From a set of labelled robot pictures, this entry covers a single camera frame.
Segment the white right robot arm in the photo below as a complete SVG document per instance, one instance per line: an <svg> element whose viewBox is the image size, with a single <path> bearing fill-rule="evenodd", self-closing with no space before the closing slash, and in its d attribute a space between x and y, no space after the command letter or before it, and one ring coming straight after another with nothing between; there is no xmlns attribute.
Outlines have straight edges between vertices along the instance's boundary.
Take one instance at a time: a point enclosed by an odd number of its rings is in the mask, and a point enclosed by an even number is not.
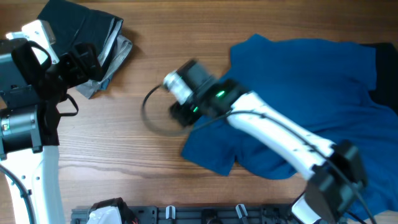
<svg viewBox="0 0 398 224"><path fill-rule="evenodd" d="M307 181L291 206L300 223L338 223L368 184L358 148L350 141L320 137L269 106L257 93L227 79L218 81L202 64L189 60L165 76L162 86L183 108L190 124L202 115L225 119L286 160Z"/></svg>

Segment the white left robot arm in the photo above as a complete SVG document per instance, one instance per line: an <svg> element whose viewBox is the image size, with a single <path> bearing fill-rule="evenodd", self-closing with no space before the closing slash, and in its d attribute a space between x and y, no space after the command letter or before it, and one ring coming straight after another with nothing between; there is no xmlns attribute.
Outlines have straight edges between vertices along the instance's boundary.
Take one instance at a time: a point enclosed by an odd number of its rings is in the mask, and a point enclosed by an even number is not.
<svg viewBox="0 0 398 224"><path fill-rule="evenodd" d="M65 223L58 181L57 105L75 104L69 88L101 73L92 44L76 44L52 63L34 41L1 41L1 172L6 175L16 223Z"/></svg>

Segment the blue t-shirt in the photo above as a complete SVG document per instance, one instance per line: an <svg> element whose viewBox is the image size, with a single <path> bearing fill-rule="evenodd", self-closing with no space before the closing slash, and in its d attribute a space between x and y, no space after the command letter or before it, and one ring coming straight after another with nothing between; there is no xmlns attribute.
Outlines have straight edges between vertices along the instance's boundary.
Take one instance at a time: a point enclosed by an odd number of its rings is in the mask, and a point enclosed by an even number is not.
<svg viewBox="0 0 398 224"><path fill-rule="evenodd" d="M397 114L375 103L376 50L352 42L254 35L231 49L232 79L303 128L359 148L377 215L397 210Z"/></svg>

